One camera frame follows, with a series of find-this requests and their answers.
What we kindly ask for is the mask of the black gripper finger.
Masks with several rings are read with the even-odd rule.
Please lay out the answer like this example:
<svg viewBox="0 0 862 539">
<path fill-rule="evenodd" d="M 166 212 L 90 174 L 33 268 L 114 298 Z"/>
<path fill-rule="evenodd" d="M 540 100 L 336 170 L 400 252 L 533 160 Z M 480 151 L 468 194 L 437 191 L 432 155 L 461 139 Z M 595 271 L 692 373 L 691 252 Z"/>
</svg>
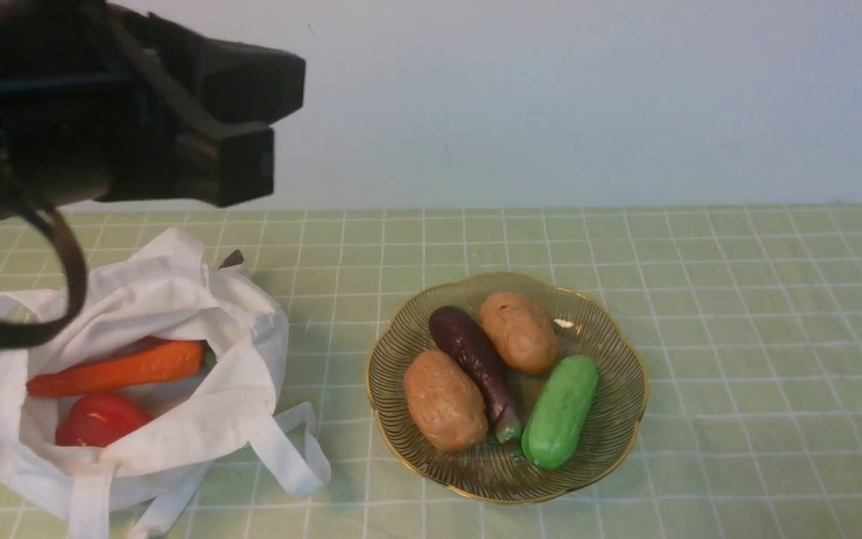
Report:
<svg viewBox="0 0 862 539">
<path fill-rule="evenodd" d="M 156 13 L 113 7 L 140 93 L 145 127 L 267 127 L 304 105 L 307 62 L 294 52 L 207 37 Z"/>
</svg>

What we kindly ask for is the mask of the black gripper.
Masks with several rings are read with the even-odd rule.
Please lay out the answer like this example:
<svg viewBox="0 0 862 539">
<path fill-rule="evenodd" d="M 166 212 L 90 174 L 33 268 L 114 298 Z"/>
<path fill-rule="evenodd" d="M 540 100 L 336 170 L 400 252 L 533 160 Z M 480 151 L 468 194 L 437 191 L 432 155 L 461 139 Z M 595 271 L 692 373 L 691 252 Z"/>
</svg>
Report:
<svg viewBox="0 0 862 539">
<path fill-rule="evenodd" d="M 107 1 L 0 1 L 0 219 L 23 193 L 52 206 L 178 198 L 226 208 L 275 191 L 276 137 L 181 132 L 117 31 L 164 74 L 175 23 Z"/>
</svg>

